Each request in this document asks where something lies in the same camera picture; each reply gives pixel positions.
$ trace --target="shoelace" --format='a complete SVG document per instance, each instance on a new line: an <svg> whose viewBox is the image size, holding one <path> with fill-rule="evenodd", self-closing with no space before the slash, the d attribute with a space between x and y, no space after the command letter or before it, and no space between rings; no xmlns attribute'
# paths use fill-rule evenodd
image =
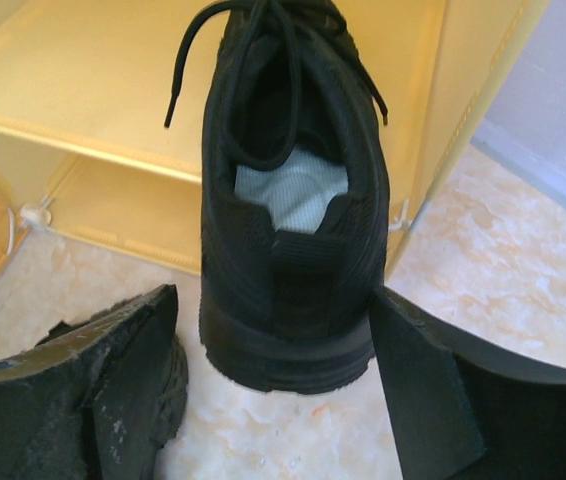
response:
<svg viewBox="0 0 566 480"><path fill-rule="evenodd" d="M176 101L181 93L181 87L183 85L183 74L185 71L187 55L190 47L192 46L192 42L194 41L194 37L205 22L207 22L210 18L219 13L230 10L250 12L250 19L247 24L246 32L236 48L237 56L228 74L228 92L225 95L225 99L227 99L225 101L227 103L221 109L222 118L219 119L221 128L223 129L221 134L224 141L224 147L226 149L226 153L231 158L257 170L270 170L281 166L287 160L294 148L301 111L301 56L296 36L296 27L292 20L292 15L296 15L297 17L302 17L304 20L307 20L307 24L311 25L312 29L325 39L334 51L336 51L338 55L359 75L379 107L381 115L383 116L383 124L387 125L388 109L378 88L372 81L372 78L360 60L342 47L337 41L338 37L347 30L347 22L336 8L330 5L315 4L308 0L221 0L201 10L194 17L185 31L174 65L172 97L170 98L170 104L165 118L165 128L169 128L172 122ZM329 19L334 21L336 25L335 28L329 29L323 25L318 25L309 15L311 13L326 15ZM281 151L269 159L259 159L250 155L238 144L230 130L230 116L233 110L232 101L235 98L239 87L241 72L243 70L250 45L262 33L265 27L272 26L274 27L273 31L278 32L281 35L287 53L292 87L290 125Z"/></svg>

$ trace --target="white insole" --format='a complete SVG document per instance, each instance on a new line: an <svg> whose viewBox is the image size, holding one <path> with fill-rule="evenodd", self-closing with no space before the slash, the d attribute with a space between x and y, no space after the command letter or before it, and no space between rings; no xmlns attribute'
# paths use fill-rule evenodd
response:
<svg viewBox="0 0 566 480"><path fill-rule="evenodd" d="M267 207L276 230L303 233L316 232L330 201L347 189L343 165L298 147L280 168L270 172L237 167L234 186L242 200Z"/></svg>

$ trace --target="yellow shoe rack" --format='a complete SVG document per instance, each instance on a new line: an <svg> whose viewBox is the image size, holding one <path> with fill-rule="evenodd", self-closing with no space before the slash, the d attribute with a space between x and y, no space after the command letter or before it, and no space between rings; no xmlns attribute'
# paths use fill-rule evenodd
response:
<svg viewBox="0 0 566 480"><path fill-rule="evenodd" d="M194 43L171 130L163 118L182 33L207 3L0 0L0 211L17 227L24 205L41 205L60 235L199 271L201 124L222 16ZM337 1L390 108L389 268L548 3ZM10 218L6 259L26 233Z"/></svg>

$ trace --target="tile floor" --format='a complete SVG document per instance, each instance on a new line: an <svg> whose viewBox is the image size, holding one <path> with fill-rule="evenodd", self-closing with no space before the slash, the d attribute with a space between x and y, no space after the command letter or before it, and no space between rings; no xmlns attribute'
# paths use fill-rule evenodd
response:
<svg viewBox="0 0 566 480"><path fill-rule="evenodd" d="M0 277L0 358L157 284L178 286L190 363L184 424L162 479L400 479L378 368L327 395L229 382L197 338L196 277L46 233ZM388 285L495 343L566 366L566 211L473 147L420 220Z"/></svg>

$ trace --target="wall baseboard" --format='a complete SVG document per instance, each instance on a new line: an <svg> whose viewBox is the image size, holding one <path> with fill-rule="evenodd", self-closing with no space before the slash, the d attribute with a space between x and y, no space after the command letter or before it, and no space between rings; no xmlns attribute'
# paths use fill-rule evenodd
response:
<svg viewBox="0 0 566 480"><path fill-rule="evenodd" d="M566 208L566 176L521 145L506 130L484 119L472 145Z"/></svg>

